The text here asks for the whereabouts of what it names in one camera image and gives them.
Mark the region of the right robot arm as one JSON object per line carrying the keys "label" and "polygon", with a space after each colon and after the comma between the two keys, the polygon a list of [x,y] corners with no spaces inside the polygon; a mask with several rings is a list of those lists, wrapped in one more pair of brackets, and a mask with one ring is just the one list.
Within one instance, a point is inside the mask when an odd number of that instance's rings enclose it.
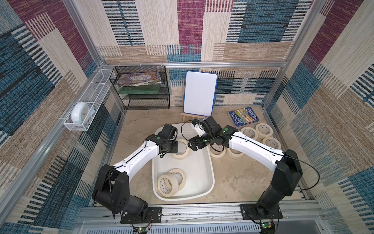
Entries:
{"label": "right robot arm", "polygon": [[194,119],[192,125],[197,133],[189,139],[188,146],[192,150],[212,144],[222,145],[244,153],[273,172],[270,185],[246,213],[253,219],[281,218],[279,202],[293,195],[303,175],[297,154],[292,150],[285,152],[262,144],[232,126],[221,127],[212,116]]}

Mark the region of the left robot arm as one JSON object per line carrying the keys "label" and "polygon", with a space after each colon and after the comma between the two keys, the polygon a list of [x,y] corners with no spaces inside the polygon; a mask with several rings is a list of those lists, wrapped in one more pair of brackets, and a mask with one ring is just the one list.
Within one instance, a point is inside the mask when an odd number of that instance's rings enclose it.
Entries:
{"label": "left robot arm", "polygon": [[105,164],[98,172],[92,199],[112,212],[112,215],[125,212],[145,220],[148,216],[148,203],[130,195],[130,181],[150,160],[168,153],[178,152],[177,128],[165,124],[158,134],[149,135],[142,145],[122,161]]}

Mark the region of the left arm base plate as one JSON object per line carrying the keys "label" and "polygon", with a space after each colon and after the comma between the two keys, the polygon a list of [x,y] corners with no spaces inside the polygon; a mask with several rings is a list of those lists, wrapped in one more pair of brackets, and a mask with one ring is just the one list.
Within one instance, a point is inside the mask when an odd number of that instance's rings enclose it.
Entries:
{"label": "left arm base plate", "polygon": [[120,224],[155,224],[162,219],[162,207],[151,206],[139,214],[122,212]]}

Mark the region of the masking tape roll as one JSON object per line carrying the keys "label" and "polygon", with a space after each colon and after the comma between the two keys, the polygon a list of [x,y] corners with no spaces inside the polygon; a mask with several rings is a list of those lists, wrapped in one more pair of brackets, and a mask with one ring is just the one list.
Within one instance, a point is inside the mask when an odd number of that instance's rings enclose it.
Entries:
{"label": "masking tape roll", "polygon": [[258,138],[264,139],[266,137],[271,137],[273,136],[273,129],[271,126],[269,126],[266,123],[258,123],[255,127],[257,133],[258,133]]}
{"label": "masking tape roll", "polygon": [[246,135],[247,137],[253,139],[253,140],[257,140],[258,139],[258,132],[256,129],[252,128],[252,127],[243,127],[241,129],[241,132]]}

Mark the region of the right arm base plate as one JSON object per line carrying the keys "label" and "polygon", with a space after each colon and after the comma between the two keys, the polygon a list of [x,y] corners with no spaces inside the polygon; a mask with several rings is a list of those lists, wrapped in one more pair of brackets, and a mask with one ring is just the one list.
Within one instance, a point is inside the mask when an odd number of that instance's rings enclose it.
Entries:
{"label": "right arm base plate", "polygon": [[256,203],[240,204],[243,220],[283,219],[279,205],[269,209],[258,206]]}

